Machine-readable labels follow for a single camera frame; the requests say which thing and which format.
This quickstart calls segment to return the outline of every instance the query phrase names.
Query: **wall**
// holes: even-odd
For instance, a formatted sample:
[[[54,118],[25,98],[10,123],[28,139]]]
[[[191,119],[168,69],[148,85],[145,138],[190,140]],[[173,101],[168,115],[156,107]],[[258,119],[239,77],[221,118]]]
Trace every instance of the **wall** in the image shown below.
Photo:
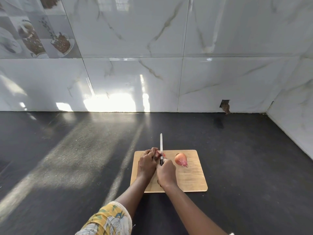
[[[313,58],[302,57],[268,110],[270,118],[313,159]]]
[[[313,0],[0,0],[0,110],[265,112]]]

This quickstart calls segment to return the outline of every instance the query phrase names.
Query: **yellow patterned sleeve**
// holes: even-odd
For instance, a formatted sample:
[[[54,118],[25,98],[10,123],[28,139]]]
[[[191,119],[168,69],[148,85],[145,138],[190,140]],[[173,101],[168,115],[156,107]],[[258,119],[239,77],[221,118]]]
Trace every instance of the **yellow patterned sleeve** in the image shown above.
[[[131,229],[128,211],[112,201],[94,214],[76,235],[130,235]]]

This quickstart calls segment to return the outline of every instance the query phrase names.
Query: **shallot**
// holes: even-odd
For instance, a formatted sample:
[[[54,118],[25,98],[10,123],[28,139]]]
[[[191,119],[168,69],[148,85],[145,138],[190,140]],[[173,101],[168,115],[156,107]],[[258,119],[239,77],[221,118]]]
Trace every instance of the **shallot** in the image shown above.
[[[178,153],[175,156],[175,162],[180,165],[180,166],[184,166],[184,167],[188,167],[187,164],[187,157],[185,154],[183,153]]]

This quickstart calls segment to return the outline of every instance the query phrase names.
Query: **cutting board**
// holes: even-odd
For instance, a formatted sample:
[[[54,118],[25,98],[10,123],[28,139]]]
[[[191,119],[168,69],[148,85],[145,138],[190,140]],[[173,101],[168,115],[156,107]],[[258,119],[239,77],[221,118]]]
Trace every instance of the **cutting board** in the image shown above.
[[[202,167],[196,150],[164,150],[166,158],[172,160],[176,166],[176,178],[179,188],[184,192],[207,191],[208,186],[205,181]],[[133,168],[131,172],[131,184],[135,181],[138,171],[138,162],[144,151],[136,151],[134,155]],[[188,167],[179,166],[175,163],[175,156],[184,153],[187,157]],[[145,193],[164,192],[157,183],[157,173],[153,175]]]

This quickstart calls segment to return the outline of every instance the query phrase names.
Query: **knife blade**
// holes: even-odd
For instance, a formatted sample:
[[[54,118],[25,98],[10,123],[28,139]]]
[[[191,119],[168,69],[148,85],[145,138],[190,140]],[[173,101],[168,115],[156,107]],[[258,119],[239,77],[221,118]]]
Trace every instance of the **knife blade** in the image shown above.
[[[162,134],[160,134],[160,151],[161,151],[161,157],[160,157],[160,165],[163,165],[163,137]]]

